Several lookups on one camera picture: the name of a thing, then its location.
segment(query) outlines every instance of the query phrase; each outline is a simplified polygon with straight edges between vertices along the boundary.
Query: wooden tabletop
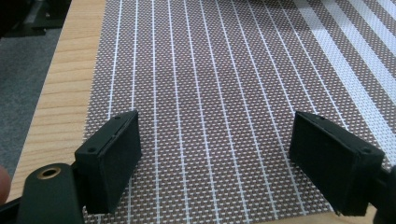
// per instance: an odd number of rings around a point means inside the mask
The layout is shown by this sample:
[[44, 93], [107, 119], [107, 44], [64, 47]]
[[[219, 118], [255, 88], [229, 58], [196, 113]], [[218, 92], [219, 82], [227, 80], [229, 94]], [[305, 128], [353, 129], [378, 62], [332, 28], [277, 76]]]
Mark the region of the wooden tabletop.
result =
[[[105, 0], [73, 0], [44, 88], [12, 180], [8, 200], [21, 197], [25, 178], [44, 165], [74, 161], [81, 145], [91, 92]], [[366, 217], [333, 213], [296, 217], [270, 223], [372, 223]]]

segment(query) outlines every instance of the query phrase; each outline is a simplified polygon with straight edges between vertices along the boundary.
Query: striped fabric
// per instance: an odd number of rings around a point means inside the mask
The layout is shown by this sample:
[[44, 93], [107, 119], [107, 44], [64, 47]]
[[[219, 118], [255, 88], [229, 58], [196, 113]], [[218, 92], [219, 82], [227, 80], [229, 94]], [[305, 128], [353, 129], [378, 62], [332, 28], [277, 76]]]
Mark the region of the striped fabric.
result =
[[332, 211], [288, 158], [296, 110], [396, 164], [394, 0], [107, 0], [86, 138], [136, 108], [143, 157], [88, 223], [257, 223]]

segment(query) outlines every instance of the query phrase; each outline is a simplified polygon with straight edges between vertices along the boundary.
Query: white grid line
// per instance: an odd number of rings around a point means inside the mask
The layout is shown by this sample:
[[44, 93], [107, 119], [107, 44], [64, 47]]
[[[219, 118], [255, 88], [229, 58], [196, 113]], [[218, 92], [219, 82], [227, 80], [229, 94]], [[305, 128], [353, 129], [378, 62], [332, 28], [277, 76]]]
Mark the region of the white grid line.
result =
[[227, 129], [229, 145], [230, 145], [230, 148], [231, 148], [231, 154], [233, 156], [233, 166], [235, 168], [236, 179], [238, 181], [239, 193], [240, 193], [242, 205], [243, 205], [244, 211], [245, 211], [246, 222], [249, 223], [249, 217], [248, 217], [248, 212], [247, 212], [247, 206], [246, 206], [244, 191], [243, 191], [243, 188], [242, 188], [241, 178], [239, 177], [240, 174], [239, 174], [239, 170], [238, 170], [237, 158], [235, 156], [235, 152], [234, 152], [234, 149], [233, 149], [233, 136], [231, 135], [230, 126], [229, 126], [229, 122], [228, 122], [228, 119], [227, 119], [227, 117], [228, 117], [227, 116], [227, 111], [226, 111], [224, 100], [223, 100], [222, 93], [221, 93], [221, 85], [220, 85], [220, 82], [219, 82], [218, 69], [216, 67], [216, 62], [215, 62], [215, 57], [214, 57], [214, 54], [213, 54], [212, 44], [211, 44], [211, 41], [210, 41], [209, 32], [207, 30], [207, 24], [206, 24], [204, 7], [202, 5], [202, 0], [200, 0], [199, 3], [200, 3], [200, 7], [201, 7], [201, 12], [202, 12], [202, 15], [203, 15], [203, 18], [204, 18], [204, 25], [205, 25], [205, 30], [206, 30], [206, 38], [207, 38], [207, 42], [208, 42], [208, 45], [209, 45], [210, 55], [211, 55], [211, 58], [212, 58], [213, 69], [214, 69], [215, 76], [216, 76], [216, 82], [217, 82], [217, 85], [218, 85], [219, 97], [220, 97], [220, 100], [221, 100], [221, 108], [222, 108], [223, 117], [224, 117], [226, 129]]
[[376, 1], [396, 21], [396, 5], [389, 0]]
[[171, 37], [171, 49], [172, 49], [172, 65], [173, 65], [173, 74], [174, 74], [174, 84], [175, 84], [175, 98], [176, 98], [176, 112], [177, 112], [177, 130], [178, 130], [178, 142], [179, 142], [179, 150], [180, 150], [180, 161], [181, 161], [181, 173], [183, 178], [183, 193], [184, 193], [184, 206], [186, 210], [186, 221], [190, 223], [190, 208], [189, 208], [189, 194], [187, 189], [187, 181], [186, 181], [186, 169], [184, 162], [184, 147], [183, 147], [183, 137], [181, 131], [181, 118], [180, 118], [180, 108], [178, 102], [178, 89], [177, 89], [177, 71], [176, 71], [176, 59], [175, 59], [175, 48], [174, 48], [174, 38], [173, 38], [173, 27], [172, 27], [172, 12], [171, 12], [171, 3], [168, 0], [168, 12], [169, 12], [169, 30]]
[[[263, 44], [264, 44], [264, 46], [265, 46], [265, 48], [266, 48], [266, 50], [267, 50], [267, 52], [268, 52], [269, 57], [271, 58], [271, 62], [272, 62], [272, 64], [273, 64], [273, 67], [274, 67], [274, 69], [276, 70], [277, 75], [279, 76], [279, 73], [278, 73], [277, 68], [276, 68], [276, 64], [275, 64], [275, 62], [274, 62], [274, 60], [273, 60], [273, 58], [272, 58], [272, 55], [271, 55], [271, 51], [269, 50], [268, 45], [267, 45], [266, 40], [265, 40], [265, 37], [264, 37], [263, 34], [262, 34], [262, 29], [260, 28], [259, 24], [257, 23], [256, 15], [254, 14], [253, 9], [251, 8], [251, 4], [250, 4], [249, 1], [247, 1], [247, 5], [248, 5], [248, 7], [249, 7], [249, 9], [250, 9], [250, 13], [252, 14], [252, 18], [253, 18], [253, 20], [254, 20], [254, 22], [255, 22], [255, 24], [256, 24], [257, 30], [259, 31], [259, 34], [260, 34], [260, 36], [261, 36], [261, 38], [262, 38], [262, 42], [263, 42]], [[292, 170], [291, 170], [291, 167], [290, 167], [290, 163], [289, 163], [289, 159], [288, 159], [288, 155], [287, 155], [286, 149], [284, 148], [284, 144], [283, 144], [282, 139], [281, 139], [281, 136], [280, 136], [280, 134], [279, 134], [279, 129], [277, 128], [277, 124], [276, 124], [274, 115], [273, 115], [273, 113], [272, 113], [272, 109], [271, 109], [270, 102], [269, 102], [269, 100], [268, 100], [268, 98], [267, 98], [267, 94], [266, 94], [266, 92], [265, 92], [265, 88], [264, 88], [264, 86], [263, 86], [263, 84], [262, 84], [262, 79], [260, 78], [259, 71], [258, 71], [258, 69], [257, 69], [257, 67], [256, 67], [256, 65], [255, 65], [255, 63], [254, 63], [254, 58], [251, 56], [250, 59], [253, 61], [253, 66], [254, 66], [254, 69], [255, 69], [256, 77], [257, 77], [257, 79], [259, 80], [260, 86], [261, 86], [261, 88], [262, 88], [262, 95], [263, 95], [263, 97], [264, 97], [265, 103], [267, 104], [268, 112], [269, 112], [269, 114], [270, 114], [271, 121], [272, 121], [272, 124], [273, 124], [274, 129], [275, 129], [276, 139], [277, 139], [277, 141], [278, 141], [278, 143], [279, 143], [279, 146], [280, 146], [281, 151], [282, 151], [283, 159], [284, 159], [284, 161], [285, 161], [287, 170], [288, 170], [288, 172], [289, 172], [289, 174], [290, 174], [291, 184], [292, 184], [292, 186], [293, 186], [293, 188], [294, 188], [294, 191], [295, 191], [295, 193], [296, 193], [297, 200], [298, 200], [298, 204], [300, 205], [300, 208], [302, 209], [302, 214], [303, 214], [303, 215], [306, 215], [306, 211], [305, 211], [305, 208], [304, 208], [304, 202], [303, 202], [303, 199], [301, 198], [301, 192], [300, 192], [300, 191], [298, 190], [298, 188], [297, 188], [297, 184], [296, 184], [296, 182], [295, 182], [294, 174], [292, 173]], [[290, 102], [290, 100], [289, 100], [288, 97], [287, 97], [287, 101], [288, 101], [288, 104], [289, 104], [289, 106], [290, 106], [291, 112], [293, 112], [293, 108], [292, 108], [292, 106], [291, 106], [291, 102]]]
[[392, 165], [396, 164], [396, 154], [393, 148], [396, 145], [396, 136], [376, 108], [374, 102], [356, 78], [344, 55], [338, 50], [332, 37], [321, 23], [319, 17], [305, 0], [294, 0], [307, 25], [317, 39], [329, 62], [332, 64], [337, 76], [346, 87], [352, 101], [366, 121], [377, 143], [386, 152]]
[[110, 99], [108, 100], [107, 120], [111, 119], [111, 107], [112, 107], [112, 103], [113, 103], [114, 79], [116, 76], [117, 56], [118, 56], [118, 52], [119, 52], [121, 14], [122, 14], [122, 0], [120, 0], [119, 20], [117, 23], [116, 47], [115, 47], [115, 52], [114, 52], [113, 71], [111, 74], [110, 95], [109, 95]]
[[276, 34], [277, 34], [277, 36], [279, 37], [280, 42], [282, 43], [283, 49], [285, 50], [286, 54], [288, 55], [288, 59], [289, 59], [291, 65], [293, 66], [293, 70], [294, 70], [295, 74], [297, 75], [297, 78], [298, 78], [298, 80], [299, 80], [301, 86], [303, 87], [303, 90], [304, 90], [304, 92], [305, 92], [305, 95], [306, 95], [306, 97], [308, 98], [308, 102], [309, 102], [309, 104], [311, 104], [311, 107], [312, 107], [312, 109], [314, 110], [314, 113], [317, 114], [318, 111], [317, 111], [316, 107], [314, 106], [314, 102], [311, 100], [311, 96], [309, 95], [309, 92], [308, 92], [308, 90], [306, 89], [305, 84], [303, 83], [303, 80], [301, 79], [300, 72], [298, 71], [298, 68], [297, 68], [297, 66], [296, 66], [295, 63], [294, 63], [294, 60], [291, 58], [291, 55], [290, 55], [289, 50], [288, 50], [288, 47], [286, 46], [285, 41], [283, 40], [282, 35], [280, 34], [279, 30], [278, 30], [277, 27], [276, 27], [276, 23], [275, 23], [275, 21], [274, 21], [274, 18], [273, 18], [273, 16], [271, 15], [270, 10], [268, 9], [268, 6], [267, 6], [266, 4], [263, 4], [263, 5], [264, 5], [264, 7], [265, 7], [265, 10], [266, 10], [266, 12], [267, 12], [267, 14], [268, 14], [268, 16], [269, 16], [269, 18], [270, 18], [270, 21], [271, 21], [273, 27], [274, 27], [275, 30], [276, 30]]
[[134, 65], [132, 71], [132, 103], [131, 103], [131, 110], [134, 109], [134, 79], [136, 77], [136, 49], [137, 49], [137, 27], [138, 27], [138, 15], [139, 15], [139, 0], [136, 1], [136, 10], [134, 12]]
[[[139, 9], [139, 0], [135, 0], [135, 12], [134, 12], [134, 66], [132, 73], [132, 97], [131, 97], [131, 110], [134, 109], [134, 85], [135, 85], [135, 76], [136, 76], [136, 48], [137, 48], [137, 25], [138, 25], [138, 9]], [[129, 180], [128, 185], [128, 214], [127, 214], [127, 223], [131, 223], [131, 214], [132, 214], [132, 178]]]
[[[241, 29], [242, 36], [244, 37], [245, 43], [247, 44], [247, 51], [248, 51], [248, 54], [249, 54], [249, 56], [250, 56], [250, 59], [252, 59], [252, 55], [251, 55], [250, 49], [248, 48], [248, 43], [247, 43], [247, 40], [246, 40], [246, 38], [245, 38], [244, 31], [242, 30], [241, 22], [240, 22], [240, 20], [239, 20], [239, 15], [238, 15], [238, 13], [237, 13], [237, 11], [236, 11], [236, 9], [235, 9], [233, 0], [231, 1], [231, 3], [232, 3], [232, 5], [233, 5], [233, 12], [234, 12], [234, 14], [235, 14], [235, 16], [236, 16], [236, 19], [237, 19], [237, 21], [238, 21], [239, 28]], [[271, 207], [272, 207], [272, 209], [273, 209], [273, 210], [271, 211], [271, 213], [274, 214], [275, 219], [278, 219], [278, 216], [277, 216], [277, 212], [278, 212], [278, 211], [276, 210], [276, 200], [273, 199], [273, 192], [271, 191], [271, 188], [270, 188], [271, 184], [269, 183], [268, 178], [267, 178], [268, 174], [265, 172], [266, 166], [264, 165], [264, 161], [263, 161], [263, 158], [262, 158], [262, 154], [260, 153], [260, 147], [259, 147], [259, 143], [258, 143], [258, 141], [257, 141], [257, 136], [256, 136], [256, 132], [255, 132], [255, 130], [254, 130], [253, 122], [251, 121], [251, 116], [250, 116], [249, 109], [248, 109], [247, 99], [246, 99], [246, 97], [245, 97], [245, 93], [244, 93], [244, 89], [243, 89], [243, 86], [242, 86], [242, 82], [241, 82], [241, 80], [240, 80], [239, 73], [238, 73], [238, 70], [237, 70], [237, 68], [236, 68], [236, 64], [235, 64], [235, 61], [234, 61], [234, 58], [233, 58], [233, 50], [232, 50], [231, 45], [230, 45], [230, 41], [229, 41], [229, 38], [228, 38], [228, 35], [227, 35], [227, 31], [226, 31], [226, 29], [225, 29], [225, 25], [224, 25], [224, 22], [223, 22], [223, 19], [222, 19], [222, 16], [221, 16], [221, 12], [220, 12], [219, 4], [218, 4], [218, 1], [217, 1], [217, 0], [216, 0], [216, 6], [217, 6], [217, 8], [218, 8], [218, 12], [219, 12], [219, 16], [220, 16], [220, 21], [221, 21], [221, 27], [222, 27], [222, 30], [223, 30], [223, 33], [224, 33], [225, 41], [226, 41], [227, 46], [228, 46], [228, 51], [230, 52], [230, 58], [231, 58], [231, 61], [232, 61], [232, 63], [233, 63], [233, 70], [234, 70], [234, 72], [235, 72], [236, 80], [237, 80], [237, 82], [238, 82], [239, 90], [240, 90], [241, 96], [242, 96], [242, 101], [243, 101], [243, 103], [244, 103], [245, 112], [246, 112], [246, 114], [247, 114], [247, 121], [248, 121], [250, 130], [251, 130], [251, 134], [252, 134], [252, 136], [253, 136], [254, 147], [256, 148], [257, 156], [259, 157], [260, 167], [262, 168], [262, 176], [263, 176], [263, 179], [264, 179], [264, 185], [265, 185], [265, 187], [266, 187], [267, 190], [268, 190], [268, 198], [269, 198]]]
[[320, 81], [320, 84], [323, 86], [323, 88], [324, 88], [326, 94], [329, 96], [330, 101], [332, 102], [332, 106], [334, 107], [335, 111], [337, 112], [337, 115], [339, 116], [341, 122], [343, 123], [343, 127], [344, 127], [346, 130], [348, 130], [348, 126], [347, 126], [347, 124], [346, 124], [346, 122], [345, 122], [345, 120], [344, 120], [344, 118], [343, 118], [341, 112], [338, 110], [338, 106], [336, 105], [334, 99], [332, 98], [332, 95], [330, 94], [330, 91], [327, 89], [327, 86], [326, 86], [326, 84], [324, 83], [324, 81], [323, 81], [323, 79], [322, 79], [322, 77], [321, 77], [321, 74], [319, 73], [317, 67], [315, 66], [314, 62], [312, 62], [311, 56], [310, 56], [310, 54], [308, 53], [308, 51], [306, 50], [306, 48], [305, 48], [305, 46], [304, 46], [304, 43], [303, 43], [302, 39], [300, 38], [299, 33], [298, 33], [298, 32], [296, 31], [296, 29], [294, 28], [294, 25], [293, 25], [293, 23], [291, 22], [288, 13], [285, 11], [285, 8], [283, 7], [281, 1], [278, 0], [277, 2], [278, 2], [279, 5], [281, 6], [282, 11], [283, 11], [283, 13], [284, 13], [284, 15], [285, 15], [285, 17], [286, 17], [286, 20], [288, 21], [288, 23], [289, 23], [289, 25], [290, 25], [290, 28], [292, 29], [293, 33], [296, 35], [296, 37], [297, 37], [297, 39], [298, 39], [298, 41], [299, 41], [299, 43], [300, 43], [300, 45], [301, 45], [301, 47], [302, 47], [302, 49], [303, 49], [305, 55], [306, 55], [306, 58], [307, 58], [307, 59], [309, 60], [309, 62], [311, 63], [312, 68], [314, 68], [315, 74], [317, 75], [317, 77], [318, 77], [318, 79], [319, 79], [319, 81]]
[[393, 78], [387, 67], [382, 64], [381, 60], [373, 52], [363, 36], [361, 36], [361, 33], [356, 29], [344, 11], [335, 3], [334, 0], [329, 0], [323, 5], [332, 15], [338, 26], [346, 35], [346, 38], [369, 67], [370, 71], [387, 93], [390, 100], [396, 105], [396, 80]]
[[154, 151], [155, 151], [155, 201], [157, 212], [157, 223], [161, 223], [161, 202], [160, 202], [160, 175], [158, 172], [158, 133], [157, 133], [157, 83], [155, 67], [155, 0], [151, 0], [151, 29], [152, 29], [152, 85], [154, 103]]
[[374, 14], [374, 12], [368, 8], [361, 0], [348, 0], [359, 13], [359, 15], [367, 22], [370, 28], [375, 34], [382, 40], [387, 48], [392, 52], [393, 56], [396, 56], [396, 37], [390, 30], [382, 23], [382, 21]]
[[199, 112], [200, 112], [200, 117], [201, 117], [201, 126], [202, 126], [203, 135], [204, 135], [207, 170], [209, 172], [210, 188], [211, 188], [211, 192], [212, 192], [213, 206], [215, 208], [214, 210], [215, 210], [215, 215], [216, 215], [216, 223], [219, 224], [221, 222], [221, 219], [219, 218], [218, 202], [217, 202], [217, 198], [216, 198], [216, 188], [215, 188], [215, 184], [214, 184], [214, 181], [213, 181], [212, 164], [211, 164], [211, 161], [210, 161], [210, 148], [209, 148], [209, 144], [208, 144], [208, 141], [207, 141], [207, 135], [206, 135], [205, 115], [204, 115], [204, 110], [203, 110], [203, 107], [202, 107], [202, 99], [201, 99], [201, 92], [200, 92], [200, 88], [199, 88], [199, 80], [198, 80], [196, 66], [195, 66], [194, 48], [193, 48], [193, 44], [192, 44], [192, 40], [191, 40], [189, 14], [188, 14], [188, 11], [187, 11], [186, 0], [184, 0], [183, 2], [184, 2], [184, 10], [186, 12], [187, 30], [188, 30], [188, 33], [189, 33], [189, 42], [190, 42], [190, 49], [191, 49], [192, 67], [193, 67], [193, 70], [194, 70], [194, 77], [195, 77], [195, 88], [197, 90]]

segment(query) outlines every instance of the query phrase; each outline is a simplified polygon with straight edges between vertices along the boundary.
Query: black machine part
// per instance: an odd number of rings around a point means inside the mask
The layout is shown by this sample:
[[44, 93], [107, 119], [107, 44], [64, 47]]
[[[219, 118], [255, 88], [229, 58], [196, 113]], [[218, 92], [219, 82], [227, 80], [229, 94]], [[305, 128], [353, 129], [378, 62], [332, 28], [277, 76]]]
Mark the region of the black machine part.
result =
[[321, 116], [295, 113], [290, 159], [311, 179], [336, 213], [396, 223], [396, 166], [382, 168], [385, 154]]
[[112, 213], [142, 153], [137, 111], [110, 119], [76, 152], [72, 165], [54, 163], [32, 172], [22, 197], [0, 206], [0, 223], [84, 223], [88, 213]]

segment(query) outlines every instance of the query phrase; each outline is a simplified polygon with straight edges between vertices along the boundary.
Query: floor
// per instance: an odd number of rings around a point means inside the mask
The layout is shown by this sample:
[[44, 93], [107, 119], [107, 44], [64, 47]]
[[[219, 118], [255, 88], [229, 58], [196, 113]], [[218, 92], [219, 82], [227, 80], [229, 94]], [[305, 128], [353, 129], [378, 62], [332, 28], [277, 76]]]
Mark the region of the floor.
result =
[[14, 175], [61, 29], [0, 39], [0, 164]]

